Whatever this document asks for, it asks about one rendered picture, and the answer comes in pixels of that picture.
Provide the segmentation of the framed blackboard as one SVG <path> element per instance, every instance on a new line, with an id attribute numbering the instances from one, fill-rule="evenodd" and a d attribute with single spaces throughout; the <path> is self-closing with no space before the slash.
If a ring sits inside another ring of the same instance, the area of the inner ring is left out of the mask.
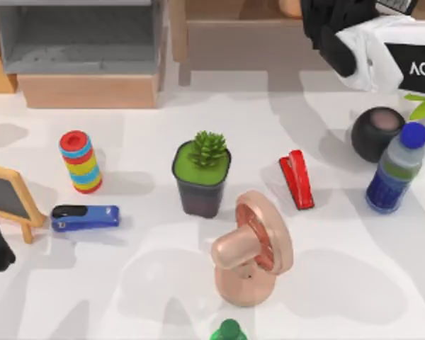
<path id="1" fill-rule="evenodd" d="M 23 240 L 33 243 L 32 228 L 42 228 L 46 220 L 35 204 L 20 173 L 0 166 L 0 217 L 21 225 Z"/>

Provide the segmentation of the stack of coloured rings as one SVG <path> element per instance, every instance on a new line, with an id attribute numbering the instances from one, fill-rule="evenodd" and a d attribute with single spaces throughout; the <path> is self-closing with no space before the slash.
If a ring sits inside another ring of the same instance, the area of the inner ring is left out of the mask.
<path id="1" fill-rule="evenodd" d="M 96 191 L 102 175 L 90 137 L 81 130 L 71 130 L 59 140 L 59 150 L 74 188 L 83 194 Z"/>

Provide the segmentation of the red stapler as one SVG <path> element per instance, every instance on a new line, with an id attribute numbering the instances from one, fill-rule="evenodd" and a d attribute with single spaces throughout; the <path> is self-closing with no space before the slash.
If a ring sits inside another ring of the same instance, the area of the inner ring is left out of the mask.
<path id="1" fill-rule="evenodd" d="M 301 150 L 292 150 L 278 161 L 290 194 L 298 210 L 315 206 L 307 166 Z"/>

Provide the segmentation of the pale wooden drawer front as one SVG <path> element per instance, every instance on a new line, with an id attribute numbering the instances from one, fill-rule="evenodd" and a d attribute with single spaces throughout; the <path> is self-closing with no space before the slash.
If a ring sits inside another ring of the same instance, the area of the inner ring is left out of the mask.
<path id="1" fill-rule="evenodd" d="M 161 72 L 154 74 L 19 74 L 29 108 L 155 108 Z"/>

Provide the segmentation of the pink desk fan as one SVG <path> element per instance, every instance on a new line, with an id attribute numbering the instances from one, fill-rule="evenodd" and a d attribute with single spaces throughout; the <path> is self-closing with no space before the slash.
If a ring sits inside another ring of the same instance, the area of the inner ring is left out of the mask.
<path id="1" fill-rule="evenodd" d="M 277 207 L 262 193 L 237 198 L 237 228 L 211 248 L 215 285 L 228 303 L 252 307 L 273 292 L 277 276 L 293 266 L 293 244 Z"/>

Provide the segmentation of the green bottle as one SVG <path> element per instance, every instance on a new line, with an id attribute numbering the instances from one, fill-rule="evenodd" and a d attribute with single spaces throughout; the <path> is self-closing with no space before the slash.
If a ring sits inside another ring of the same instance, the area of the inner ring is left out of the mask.
<path id="1" fill-rule="evenodd" d="M 248 340 L 239 322 L 235 319 L 225 319 L 214 331 L 209 340 Z"/>

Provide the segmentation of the black pot with green plant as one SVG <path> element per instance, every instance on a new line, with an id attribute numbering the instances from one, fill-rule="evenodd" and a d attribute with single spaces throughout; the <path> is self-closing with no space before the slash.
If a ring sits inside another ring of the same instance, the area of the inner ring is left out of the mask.
<path id="1" fill-rule="evenodd" d="M 186 214 L 208 219 L 218 214 L 231 161 L 219 133 L 199 131 L 178 147 L 171 171 Z"/>

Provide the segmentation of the black round speaker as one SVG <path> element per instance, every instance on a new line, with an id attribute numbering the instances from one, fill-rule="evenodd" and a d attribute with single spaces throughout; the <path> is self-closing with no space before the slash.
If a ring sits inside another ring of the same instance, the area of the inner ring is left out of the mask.
<path id="1" fill-rule="evenodd" d="M 362 113 L 351 129 L 355 152 L 370 163 L 378 163 L 383 152 L 402 130 L 405 119 L 396 110 L 384 106 Z"/>

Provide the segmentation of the orange round pot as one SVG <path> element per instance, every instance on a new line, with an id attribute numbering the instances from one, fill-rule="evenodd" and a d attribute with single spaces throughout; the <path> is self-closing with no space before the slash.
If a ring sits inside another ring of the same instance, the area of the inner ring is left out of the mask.
<path id="1" fill-rule="evenodd" d="M 301 0 L 278 0 L 280 11 L 290 18 L 302 18 Z"/>

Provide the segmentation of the blue stapler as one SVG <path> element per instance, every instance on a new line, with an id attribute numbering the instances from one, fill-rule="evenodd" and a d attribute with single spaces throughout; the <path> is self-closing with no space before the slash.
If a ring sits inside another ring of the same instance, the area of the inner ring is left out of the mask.
<path id="1" fill-rule="evenodd" d="M 116 205 L 57 205 L 50 218 L 56 232 L 118 227 L 120 208 Z"/>

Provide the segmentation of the water bottle with blue cap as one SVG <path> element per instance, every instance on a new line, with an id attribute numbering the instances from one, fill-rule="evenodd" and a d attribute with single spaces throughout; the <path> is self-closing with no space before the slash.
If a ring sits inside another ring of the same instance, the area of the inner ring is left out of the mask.
<path id="1" fill-rule="evenodd" d="M 365 192 L 367 204 L 382 214 L 396 211 L 419 173 L 424 155 L 425 126 L 418 122 L 405 124 L 378 162 Z"/>

